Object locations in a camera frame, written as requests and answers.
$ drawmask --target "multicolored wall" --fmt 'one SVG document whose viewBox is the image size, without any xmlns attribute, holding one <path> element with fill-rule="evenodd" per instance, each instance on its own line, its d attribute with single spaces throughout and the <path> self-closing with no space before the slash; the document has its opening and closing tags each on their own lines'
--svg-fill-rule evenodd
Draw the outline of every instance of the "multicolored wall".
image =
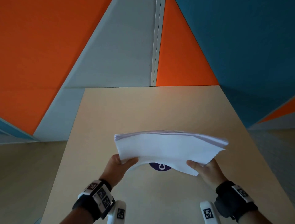
<svg viewBox="0 0 295 224">
<path fill-rule="evenodd" d="M 294 128 L 294 7 L 289 0 L 6 2 L 0 143 L 67 140 L 84 89 L 93 87 L 220 85 L 246 128 Z"/>
</svg>

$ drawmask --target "purple logo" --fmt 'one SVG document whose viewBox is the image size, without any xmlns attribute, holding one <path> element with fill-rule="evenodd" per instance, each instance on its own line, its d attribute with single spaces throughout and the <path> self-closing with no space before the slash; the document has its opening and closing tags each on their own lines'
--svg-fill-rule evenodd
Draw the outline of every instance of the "purple logo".
<svg viewBox="0 0 295 224">
<path fill-rule="evenodd" d="M 155 170 L 158 171 L 167 171 L 170 170 L 171 167 L 164 165 L 164 164 L 158 164 L 158 163 L 150 163 L 150 166 L 153 167 Z"/>
</svg>

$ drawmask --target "white paper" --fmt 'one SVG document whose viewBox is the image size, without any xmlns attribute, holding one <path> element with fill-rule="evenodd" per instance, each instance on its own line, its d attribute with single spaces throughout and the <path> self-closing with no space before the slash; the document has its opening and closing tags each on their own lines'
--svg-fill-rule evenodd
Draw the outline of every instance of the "white paper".
<svg viewBox="0 0 295 224">
<path fill-rule="evenodd" d="M 159 163 L 194 176 L 198 172 L 186 164 L 187 160 L 207 164 L 228 144 L 225 139 L 169 130 L 119 134 L 115 135 L 115 143 L 123 163 L 138 157 L 131 169 Z"/>
</svg>

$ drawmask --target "person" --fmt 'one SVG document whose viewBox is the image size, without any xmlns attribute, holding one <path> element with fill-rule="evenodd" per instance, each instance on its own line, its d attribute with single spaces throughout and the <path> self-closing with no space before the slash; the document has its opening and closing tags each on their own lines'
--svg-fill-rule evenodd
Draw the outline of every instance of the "person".
<svg viewBox="0 0 295 224">
<path fill-rule="evenodd" d="M 137 162 L 138 158 L 132 158 L 126 163 L 122 164 L 119 155 L 113 155 L 108 161 L 99 179 L 107 181 L 111 188 L 114 188 L 122 180 L 126 171 Z M 201 166 L 199 163 L 191 160 L 187 160 L 186 163 L 188 166 L 196 170 L 214 191 L 222 183 L 228 181 L 215 159 L 212 159 L 205 166 Z M 90 212 L 82 207 L 77 207 L 73 209 L 60 224 L 92 224 L 93 222 L 94 219 Z M 246 212 L 239 218 L 238 223 L 271 224 L 271 222 L 258 210 Z"/>
</svg>

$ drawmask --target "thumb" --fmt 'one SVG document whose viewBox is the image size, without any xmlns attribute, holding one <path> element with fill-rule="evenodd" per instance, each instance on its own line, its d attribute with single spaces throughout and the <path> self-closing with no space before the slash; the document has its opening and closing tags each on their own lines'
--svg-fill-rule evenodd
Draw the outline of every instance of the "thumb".
<svg viewBox="0 0 295 224">
<path fill-rule="evenodd" d="M 137 162 L 138 162 L 138 158 L 135 157 L 135 158 L 129 159 L 126 163 L 123 164 L 123 166 L 126 170 L 128 170 L 130 167 L 135 165 Z"/>
<path fill-rule="evenodd" d="M 192 160 L 187 160 L 187 161 L 186 161 L 186 164 L 187 164 L 189 167 L 193 168 L 193 169 L 194 169 L 195 171 L 197 171 L 197 172 L 200 172 L 200 171 L 202 170 L 202 168 L 203 168 L 199 163 L 194 162 L 194 161 L 192 161 Z"/>
</svg>

